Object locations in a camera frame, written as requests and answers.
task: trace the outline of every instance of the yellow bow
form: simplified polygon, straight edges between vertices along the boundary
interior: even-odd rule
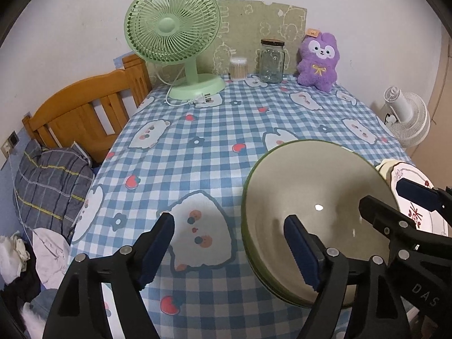
[[[319,67],[316,64],[312,66],[313,69],[316,70],[315,74],[322,76],[322,73],[326,72],[326,67]]]

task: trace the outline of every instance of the wooden bed headboard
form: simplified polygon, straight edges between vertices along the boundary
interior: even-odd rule
[[[123,63],[124,69],[69,85],[47,99],[33,116],[25,116],[22,123],[30,137],[48,148],[57,148],[52,131],[63,147],[76,141],[101,163],[129,120],[119,92],[130,89],[138,107],[151,90],[141,58],[127,56]],[[92,104],[96,99],[100,100],[114,134],[105,132]]]

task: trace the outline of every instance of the pillow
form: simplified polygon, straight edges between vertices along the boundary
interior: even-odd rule
[[[14,182],[19,218],[27,228],[48,228],[71,244],[74,220],[93,179],[89,159],[79,150],[43,149],[31,140]]]

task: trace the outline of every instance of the green bowl rim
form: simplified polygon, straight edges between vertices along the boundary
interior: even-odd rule
[[[245,253],[248,257],[248,261],[249,264],[251,265],[252,270],[255,272],[256,276],[259,278],[259,280],[262,282],[262,284],[271,292],[273,293],[275,296],[277,296],[279,299],[283,300],[286,303],[289,303],[291,305],[294,306],[299,306],[299,307],[306,307],[306,308],[310,308],[312,307],[312,304],[310,302],[304,301],[302,300],[300,297],[292,294],[290,291],[288,291],[288,289],[286,289],[281,283],[279,283],[270,273],[270,271],[265,267],[263,261],[259,258],[258,256],[258,252],[257,249],[251,239],[251,235],[249,234],[249,230],[248,230],[248,225],[246,223],[246,195],[248,192],[248,186],[249,186],[249,182],[251,181],[251,177],[253,175],[253,173],[255,172],[257,166],[268,156],[270,155],[272,152],[274,152],[275,150],[282,148],[283,146],[286,146],[288,144],[292,144],[292,143],[298,143],[298,142],[302,142],[302,141],[319,141],[319,142],[324,142],[324,143],[330,143],[333,145],[336,145],[340,148],[343,148],[344,150],[357,155],[358,157],[360,157],[362,160],[364,160],[366,162],[366,164],[369,165],[369,167],[371,167],[380,177],[381,179],[384,181],[385,185],[389,188],[389,190],[391,191],[391,195],[395,201],[395,204],[397,205],[397,210],[399,211],[399,204],[397,202],[396,197],[394,196],[394,193],[392,192],[390,186],[388,185],[388,183],[386,182],[386,180],[384,179],[384,177],[376,170],[376,168],[369,163],[369,161],[367,159],[365,159],[363,156],[361,156],[360,154],[348,149],[345,146],[339,145],[337,143],[333,143],[331,141],[326,141],[326,140],[321,140],[321,139],[299,139],[299,140],[293,140],[293,141],[288,141],[287,143],[281,144],[276,146],[275,148],[271,149],[269,152],[267,152],[265,155],[263,155],[257,162],[256,164],[253,166],[253,168],[251,169],[246,181],[245,181],[245,185],[243,187],[243,194],[242,194],[242,203],[240,206],[240,211],[241,211],[241,232],[242,232],[242,240],[243,240],[243,245],[245,247]],[[343,305],[343,308],[348,308],[351,307],[352,304],[350,305]]]

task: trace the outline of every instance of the white fan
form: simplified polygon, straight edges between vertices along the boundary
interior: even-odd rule
[[[392,111],[386,126],[402,147],[410,148],[423,141],[430,130],[430,115],[423,99],[391,87],[385,91],[385,101]]]

